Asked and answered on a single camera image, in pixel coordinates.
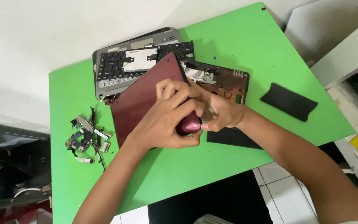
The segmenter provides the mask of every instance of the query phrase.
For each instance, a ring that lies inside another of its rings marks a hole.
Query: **green table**
[[[256,3],[181,28],[182,39],[194,40],[196,61],[249,72],[251,81],[246,105],[278,125],[315,145],[353,134],[351,125],[262,8],[262,3]],[[272,82],[319,103],[307,122],[259,100]],[[71,223],[103,169],[97,163],[78,162],[71,151],[66,150],[64,143],[74,133],[69,121],[79,114],[89,117],[92,106],[96,108],[97,128],[114,131],[114,125],[109,107],[95,99],[92,60],[50,73],[49,91],[53,219],[56,223]],[[112,145],[109,152],[103,154],[107,164],[118,151],[116,138],[109,140]],[[272,161],[263,150],[208,143],[204,132],[198,147],[148,152],[128,186],[119,213]]]

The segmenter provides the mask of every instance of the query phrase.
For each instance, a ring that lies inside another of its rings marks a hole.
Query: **laptop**
[[[156,52],[156,46],[181,42],[182,39],[177,29],[165,27],[95,51],[92,54],[92,60],[96,99],[106,101],[109,96],[127,89],[136,81],[133,78],[129,79],[128,75],[126,79],[123,77],[128,72],[139,72],[139,75],[142,75],[155,65],[156,59],[148,57]],[[132,51],[134,49],[140,49],[141,52]],[[136,58],[136,60],[131,62],[128,58]],[[122,76],[122,80],[112,79],[115,75]]]

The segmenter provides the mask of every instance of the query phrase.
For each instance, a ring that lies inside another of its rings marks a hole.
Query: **black floor mat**
[[[269,210],[252,170],[148,205],[150,224],[193,224],[212,214],[235,224],[269,224]]]

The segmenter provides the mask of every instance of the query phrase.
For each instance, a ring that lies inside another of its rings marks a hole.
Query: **brown plastic casing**
[[[182,65],[172,52],[118,95],[110,104],[119,148],[156,103],[156,84],[164,79],[188,83]],[[176,126],[176,132],[185,136],[197,132],[200,128],[201,119],[193,111],[180,121]]]

